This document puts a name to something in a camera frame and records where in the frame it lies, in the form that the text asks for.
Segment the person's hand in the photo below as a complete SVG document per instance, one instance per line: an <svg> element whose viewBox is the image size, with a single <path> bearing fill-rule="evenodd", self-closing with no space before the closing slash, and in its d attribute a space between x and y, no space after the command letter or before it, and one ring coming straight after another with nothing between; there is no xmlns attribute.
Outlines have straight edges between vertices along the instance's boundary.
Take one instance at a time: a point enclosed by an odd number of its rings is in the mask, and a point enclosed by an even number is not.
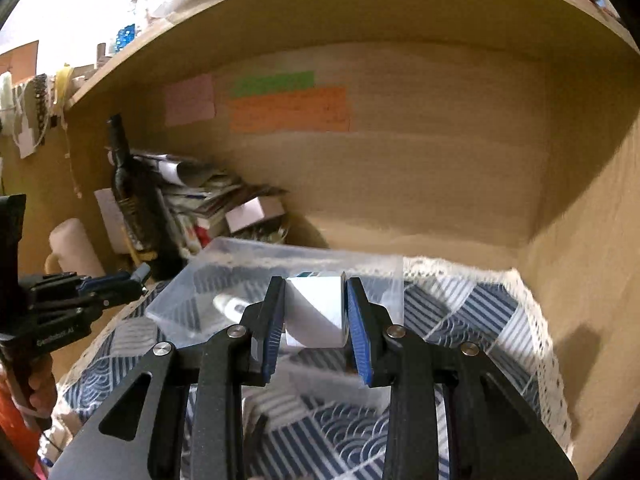
<svg viewBox="0 0 640 480"><path fill-rule="evenodd" d="M52 364L50 354L29 363L26 393L15 379L8 379L13 403L22 414L35 418L48 418L52 414L58 400Z"/></svg>

